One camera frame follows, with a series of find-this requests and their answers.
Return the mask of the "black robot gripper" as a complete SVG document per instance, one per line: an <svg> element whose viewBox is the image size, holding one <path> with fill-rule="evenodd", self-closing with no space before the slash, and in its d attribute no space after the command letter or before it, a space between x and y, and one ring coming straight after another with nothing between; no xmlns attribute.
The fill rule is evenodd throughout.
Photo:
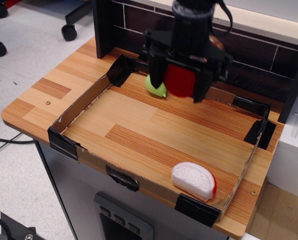
<svg viewBox="0 0 298 240"><path fill-rule="evenodd" d="M148 59L152 86L157 89L163 82L168 64L182 64L188 56L206 57L207 68L193 68L196 72L193 102L201 102L212 82L227 79L230 54L211 43L213 4L174 4L174 25L171 31L147 29L143 35L143 54Z"/></svg>

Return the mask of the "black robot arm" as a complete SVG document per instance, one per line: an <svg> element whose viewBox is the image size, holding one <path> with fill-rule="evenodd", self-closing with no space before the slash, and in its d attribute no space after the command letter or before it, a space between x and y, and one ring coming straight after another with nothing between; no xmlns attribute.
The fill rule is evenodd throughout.
<svg viewBox="0 0 298 240"><path fill-rule="evenodd" d="M233 57L210 40L215 5L232 20L221 0L175 0L171 31L147 29L142 58L148 61L151 85L164 85L178 97L201 102L212 83L224 82Z"/></svg>

